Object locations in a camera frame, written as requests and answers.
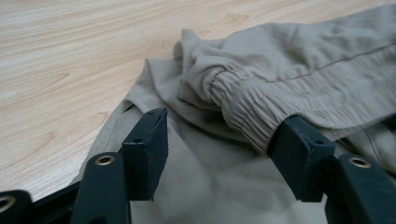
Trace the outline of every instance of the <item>garment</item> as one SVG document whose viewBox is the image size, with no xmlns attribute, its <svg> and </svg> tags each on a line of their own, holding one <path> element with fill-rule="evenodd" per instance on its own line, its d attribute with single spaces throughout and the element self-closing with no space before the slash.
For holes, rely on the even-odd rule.
<svg viewBox="0 0 396 224">
<path fill-rule="evenodd" d="M 392 117 L 395 36 L 395 5 L 224 40 L 184 30 L 173 60 L 147 60 L 87 159 L 117 151 L 144 112 L 166 106 L 168 161 L 155 202 L 131 202 L 133 223 L 326 223 L 324 203 L 297 202 L 259 154 L 291 115 L 331 140 Z"/>
</svg>

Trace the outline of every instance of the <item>gray cloth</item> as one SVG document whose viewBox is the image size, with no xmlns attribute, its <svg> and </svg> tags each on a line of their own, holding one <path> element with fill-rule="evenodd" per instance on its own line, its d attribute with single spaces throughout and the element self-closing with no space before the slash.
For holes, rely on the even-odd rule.
<svg viewBox="0 0 396 224">
<path fill-rule="evenodd" d="M 291 115 L 336 140 L 395 114 L 395 38 L 394 5 L 224 40 L 185 30 L 174 60 L 147 60 L 88 158 L 166 106 L 169 158 L 155 202 L 131 203 L 133 223 L 326 223 L 324 204 L 297 202 L 257 152 Z"/>
</svg>

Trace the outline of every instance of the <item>wooden table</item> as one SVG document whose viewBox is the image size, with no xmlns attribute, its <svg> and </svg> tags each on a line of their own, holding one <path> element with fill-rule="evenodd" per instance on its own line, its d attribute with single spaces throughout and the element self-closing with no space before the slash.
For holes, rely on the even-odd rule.
<svg viewBox="0 0 396 224">
<path fill-rule="evenodd" d="M 396 1 L 2 1 L 0 191 L 64 188 L 139 76 L 181 29 L 224 38 L 265 22 L 326 21 Z"/>
</svg>

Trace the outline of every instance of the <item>light wood tabletop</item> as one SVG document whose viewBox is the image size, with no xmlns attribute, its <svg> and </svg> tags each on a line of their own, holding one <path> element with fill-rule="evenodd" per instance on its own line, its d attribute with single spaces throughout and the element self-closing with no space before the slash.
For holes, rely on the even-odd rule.
<svg viewBox="0 0 396 224">
<path fill-rule="evenodd" d="M 35 200 L 78 173 L 146 58 L 266 22 L 326 21 L 396 1 L 1 1 L 0 191 Z"/>
</svg>

